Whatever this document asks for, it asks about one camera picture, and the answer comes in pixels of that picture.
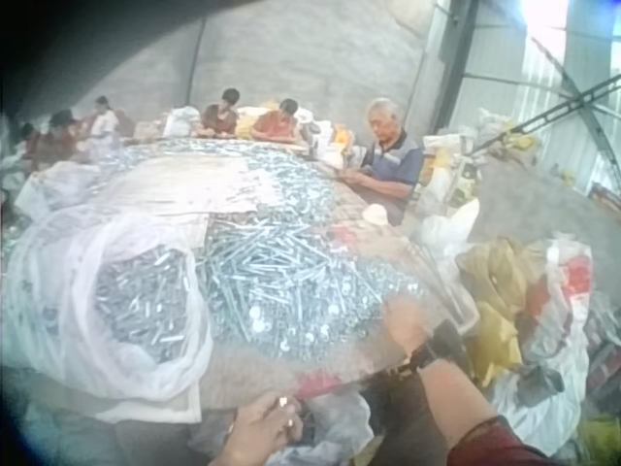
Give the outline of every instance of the dark hair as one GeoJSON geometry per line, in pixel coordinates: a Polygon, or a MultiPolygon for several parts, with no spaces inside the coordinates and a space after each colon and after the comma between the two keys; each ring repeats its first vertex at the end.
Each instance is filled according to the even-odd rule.
{"type": "Polygon", "coordinates": [[[19,130],[19,135],[21,136],[22,140],[26,140],[34,132],[34,130],[35,127],[32,125],[32,123],[25,123],[19,130]]]}
{"type": "Polygon", "coordinates": [[[298,103],[293,99],[284,99],[280,102],[280,109],[284,112],[287,112],[291,116],[294,116],[298,111],[298,103]]]}
{"type": "Polygon", "coordinates": [[[77,120],[74,118],[74,114],[71,112],[71,109],[65,109],[61,110],[60,112],[56,112],[49,118],[50,127],[67,127],[70,124],[74,124],[76,122],[77,120]]]}
{"type": "Polygon", "coordinates": [[[110,108],[108,97],[106,97],[105,95],[100,95],[99,97],[97,97],[97,99],[95,100],[95,103],[98,105],[105,105],[106,107],[110,108]]]}
{"type": "Polygon", "coordinates": [[[222,100],[228,102],[231,105],[235,105],[237,104],[238,100],[240,100],[240,92],[233,87],[226,89],[222,93],[222,100]]]}

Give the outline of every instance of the gray hair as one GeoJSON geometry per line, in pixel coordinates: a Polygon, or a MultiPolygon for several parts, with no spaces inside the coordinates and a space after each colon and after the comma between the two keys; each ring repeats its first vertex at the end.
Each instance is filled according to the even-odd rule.
{"type": "Polygon", "coordinates": [[[374,113],[391,115],[397,121],[401,122],[401,109],[397,104],[386,97],[380,97],[371,101],[367,109],[367,117],[374,113]]]}

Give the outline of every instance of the wristwatch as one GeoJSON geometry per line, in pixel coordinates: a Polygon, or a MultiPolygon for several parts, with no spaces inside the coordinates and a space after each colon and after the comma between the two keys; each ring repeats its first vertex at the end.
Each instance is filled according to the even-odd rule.
{"type": "Polygon", "coordinates": [[[412,372],[416,372],[418,369],[424,369],[436,359],[440,359],[430,343],[431,342],[425,342],[412,352],[409,357],[409,368],[412,372]]]}
{"type": "Polygon", "coordinates": [[[412,352],[409,368],[412,372],[417,372],[437,359],[446,359],[455,363],[466,374],[470,373],[470,363],[462,338],[450,320],[438,325],[434,336],[412,352]]]}

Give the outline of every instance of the blue shirt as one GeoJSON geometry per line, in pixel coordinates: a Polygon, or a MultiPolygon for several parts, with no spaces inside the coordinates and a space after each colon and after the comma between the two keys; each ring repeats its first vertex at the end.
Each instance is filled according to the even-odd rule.
{"type": "MultiPolygon", "coordinates": [[[[399,139],[390,148],[385,149],[378,143],[373,144],[367,151],[362,166],[371,167],[371,176],[376,180],[409,184],[413,191],[418,183],[424,159],[422,150],[408,133],[402,130],[399,139]]],[[[354,190],[368,203],[384,206],[388,213],[388,221],[392,225],[398,225],[403,220],[409,198],[397,199],[362,187],[354,190]]]]}

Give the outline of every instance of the man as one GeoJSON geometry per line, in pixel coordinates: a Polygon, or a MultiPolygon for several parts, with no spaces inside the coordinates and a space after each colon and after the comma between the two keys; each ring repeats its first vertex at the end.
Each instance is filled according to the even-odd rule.
{"type": "MultiPolygon", "coordinates": [[[[441,449],[448,455],[433,464],[449,466],[474,465],[554,465],[536,449],[525,446],[513,434],[504,419],[485,400],[461,369],[444,359],[432,357],[426,350],[427,335],[423,318],[416,303],[407,296],[397,296],[384,304],[384,323],[406,354],[411,354],[409,377],[422,384],[428,411],[431,412],[429,430],[441,436],[441,449]]],[[[408,397],[411,383],[403,385],[408,397]]],[[[420,399],[409,393],[411,404],[420,405],[420,399]]],[[[242,406],[229,429],[229,436],[220,456],[211,466],[262,466],[270,455],[299,441],[303,422],[298,416],[300,405],[286,397],[286,404],[278,402],[277,393],[268,393],[249,405],[242,406]]],[[[420,439],[404,425],[401,411],[391,413],[395,429],[388,428],[385,438],[372,460],[372,466],[387,464],[430,464],[421,461],[418,449],[420,439]]]]}
{"type": "Polygon", "coordinates": [[[362,169],[345,170],[341,178],[368,203],[384,206],[388,221],[399,225],[418,183],[424,156],[403,129],[394,102],[376,99],[367,115],[377,142],[368,150],[362,169]]]}
{"type": "Polygon", "coordinates": [[[219,104],[209,105],[203,112],[203,129],[197,135],[205,138],[235,138],[238,115],[234,107],[240,100],[237,89],[226,89],[219,104]]]}
{"type": "Polygon", "coordinates": [[[31,171],[45,170],[61,160],[69,160],[77,150],[77,124],[71,110],[56,112],[49,119],[49,131],[41,134],[30,123],[24,124],[22,138],[26,142],[24,159],[31,160],[31,171]]]}
{"type": "Polygon", "coordinates": [[[284,99],[279,110],[267,112],[256,120],[250,128],[250,136],[256,141],[293,144],[296,142],[298,120],[294,117],[298,103],[293,99],[284,99]]]}
{"type": "Polygon", "coordinates": [[[91,158],[97,159],[120,148],[118,118],[104,95],[95,100],[96,117],[88,134],[91,158]]]}

